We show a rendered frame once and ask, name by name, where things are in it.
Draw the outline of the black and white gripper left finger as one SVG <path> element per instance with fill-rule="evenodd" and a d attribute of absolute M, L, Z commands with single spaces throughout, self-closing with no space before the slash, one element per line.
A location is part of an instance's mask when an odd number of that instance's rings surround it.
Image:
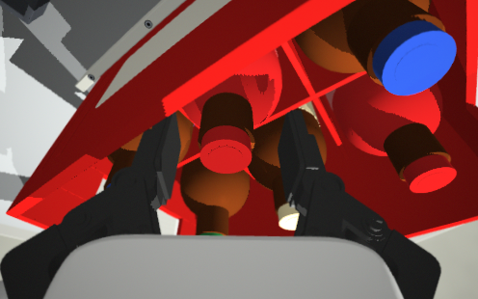
<path fill-rule="evenodd" d="M 131 167 L 118 170 L 110 187 L 4 255 L 0 272 L 8 299 L 43 299 L 66 257 L 90 241 L 161 234 L 157 209 L 172 197 L 180 151 L 174 112 L 143 133 Z"/>

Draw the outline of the brown bottle with blue cap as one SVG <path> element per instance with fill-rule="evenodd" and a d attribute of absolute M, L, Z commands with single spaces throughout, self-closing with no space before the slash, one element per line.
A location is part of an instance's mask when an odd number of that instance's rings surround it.
<path fill-rule="evenodd" d="M 367 72 L 394 95 L 414 95 L 451 68 L 456 43 L 429 14 L 432 0 L 355 0 L 294 37 L 314 64 Z"/>
<path fill-rule="evenodd" d="M 179 164 L 187 154 L 191 145 L 194 124 L 179 110 L 175 112 L 181 142 L 181 151 L 178 160 Z M 111 186 L 111 179 L 118 170 L 125 167 L 131 167 L 143 133 L 107 156 L 113 166 L 103 186 L 104 190 Z"/>

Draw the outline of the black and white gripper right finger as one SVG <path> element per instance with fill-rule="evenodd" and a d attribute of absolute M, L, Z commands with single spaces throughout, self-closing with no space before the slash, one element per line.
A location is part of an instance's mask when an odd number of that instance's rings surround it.
<path fill-rule="evenodd" d="M 343 180 L 326 171 L 301 110 L 286 113 L 278 155 L 285 200 L 299 212 L 294 236 L 355 241 L 382 257 L 403 299 L 434 299 L 441 274 L 438 260 L 345 192 Z"/>

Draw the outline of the brown bottle with green cap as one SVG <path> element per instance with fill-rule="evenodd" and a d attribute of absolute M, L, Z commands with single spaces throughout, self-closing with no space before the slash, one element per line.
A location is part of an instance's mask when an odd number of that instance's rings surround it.
<path fill-rule="evenodd" d="M 245 170 L 213 172 L 198 157 L 183 165 L 180 193 L 186 206 L 198 216 L 196 235 L 228 235 L 228 218 L 249 196 L 250 175 Z"/>

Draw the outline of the brown bottle with cream cap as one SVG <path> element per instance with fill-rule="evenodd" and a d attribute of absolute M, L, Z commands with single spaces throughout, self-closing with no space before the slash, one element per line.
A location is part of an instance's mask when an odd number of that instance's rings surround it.
<path fill-rule="evenodd" d="M 308 133 L 315 136 L 325 165 L 327 145 L 312 102 L 310 101 L 294 110 L 303 111 Z M 290 208 L 289 203 L 285 200 L 278 155 L 279 138 L 285 115 L 254 130 L 252 161 L 247 168 L 260 185 L 273 191 L 275 212 L 279 217 L 279 225 L 286 230 L 294 231 L 299 212 L 295 207 Z"/>

